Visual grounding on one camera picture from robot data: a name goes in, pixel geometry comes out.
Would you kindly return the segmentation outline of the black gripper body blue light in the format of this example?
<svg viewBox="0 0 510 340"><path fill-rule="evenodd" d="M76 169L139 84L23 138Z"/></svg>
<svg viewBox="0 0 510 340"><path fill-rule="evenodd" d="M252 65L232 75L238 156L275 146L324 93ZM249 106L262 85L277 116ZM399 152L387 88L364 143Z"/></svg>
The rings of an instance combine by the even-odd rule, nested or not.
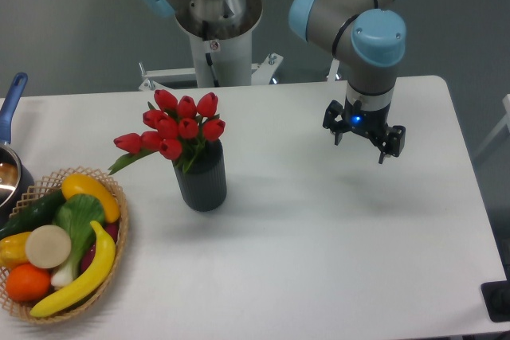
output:
<svg viewBox="0 0 510 340"><path fill-rule="evenodd" d="M350 104L345 100L341 105L341 120L339 120L340 130L337 137L341 137L346 132L352 132L357 135L372 138L385 138L387 133L387 116L390 110L390 104L378 110L363 110L359 106L359 102Z"/></svg>

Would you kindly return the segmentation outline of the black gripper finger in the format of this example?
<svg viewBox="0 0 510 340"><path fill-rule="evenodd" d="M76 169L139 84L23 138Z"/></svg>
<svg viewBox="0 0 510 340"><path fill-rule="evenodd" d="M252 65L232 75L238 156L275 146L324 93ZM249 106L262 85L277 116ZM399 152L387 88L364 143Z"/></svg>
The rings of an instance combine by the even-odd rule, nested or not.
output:
<svg viewBox="0 0 510 340"><path fill-rule="evenodd" d="M369 134L371 143L379 149L379 164L383 164L386 157L397 158L405 146L406 128L401 125L392 127L386 125L381 130Z"/></svg>
<svg viewBox="0 0 510 340"><path fill-rule="evenodd" d="M336 100L332 100L326 108L323 128L329 130L334 135L334 144L339 145L343 138L343 134L351 130L351 125L346 122L343 117L345 110L343 105Z"/></svg>

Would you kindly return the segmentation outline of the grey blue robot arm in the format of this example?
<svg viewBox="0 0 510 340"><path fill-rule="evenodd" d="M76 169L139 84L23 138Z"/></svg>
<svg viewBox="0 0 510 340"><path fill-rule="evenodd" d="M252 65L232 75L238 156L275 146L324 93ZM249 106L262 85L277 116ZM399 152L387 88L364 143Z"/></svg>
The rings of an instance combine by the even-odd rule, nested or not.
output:
<svg viewBox="0 0 510 340"><path fill-rule="evenodd" d="M175 18L190 39L201 88L251 85L252 32L261 0L143 0L162 18ZM398 157L404 127L387 123L398 63L406 50L406 25L394 0L294 0L288 24L295 35L347 66L343 102L332 101L323 125L336 140L352 132Z"/></svg>

